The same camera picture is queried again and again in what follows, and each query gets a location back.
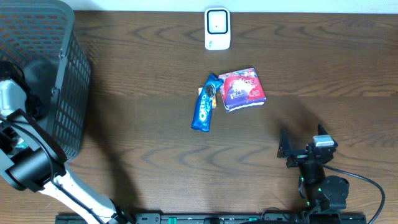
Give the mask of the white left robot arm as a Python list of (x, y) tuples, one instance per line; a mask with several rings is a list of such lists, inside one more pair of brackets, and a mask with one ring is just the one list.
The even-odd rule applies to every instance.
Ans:
[(87, 223), (135, 223), (110, 198), (86, 185), (67, 166), (59, 144), (38, 124), (49, 109), (23, 69), (1, 61), (1, 176), (14, 189), (40, 192)]

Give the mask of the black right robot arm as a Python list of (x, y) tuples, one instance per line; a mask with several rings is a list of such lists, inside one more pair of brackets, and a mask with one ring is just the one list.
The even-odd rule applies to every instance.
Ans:
[(286, 160), (288, 168), (300, 170), (299, 192), (310, 208), (318, 212), (344, 210), (349, 182), (336, 175), (325, 175), (324, 165), (333, 159), (338, 143), (318, 125), (318, 134), (305, 149), (294, 149), (285, 130), (280, 131), (277, 157)]

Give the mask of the blue Oreo cookie pack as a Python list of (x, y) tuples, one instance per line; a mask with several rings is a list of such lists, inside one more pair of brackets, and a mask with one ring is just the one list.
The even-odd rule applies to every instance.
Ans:
[(195, 104), (192, 129), (202, 132), (210, 131), (213, 100), (222, 84), (223, 80), (215, 74), (209, 75)]

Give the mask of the red purple Carefree pack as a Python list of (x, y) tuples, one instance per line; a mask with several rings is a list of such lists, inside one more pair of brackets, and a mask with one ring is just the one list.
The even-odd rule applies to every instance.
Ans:
[(255, 68), (224, 73), (218, 78), (223, 80), (220, 93), (227, 112), (266, 102), (267, 97)]

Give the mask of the orange tissue pack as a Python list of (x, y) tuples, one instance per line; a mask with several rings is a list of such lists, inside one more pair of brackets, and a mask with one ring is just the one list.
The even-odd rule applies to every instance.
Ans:
[[(203, 89), (202, 87), (199, 87), (198, 95), (201, 94), (202, 89)], [(211, 105), (212, 105), (213, 109), (215, 109), (217, 107), (216, 95), (213, 96), (213, 100), (212, 100), (212, 104)]]

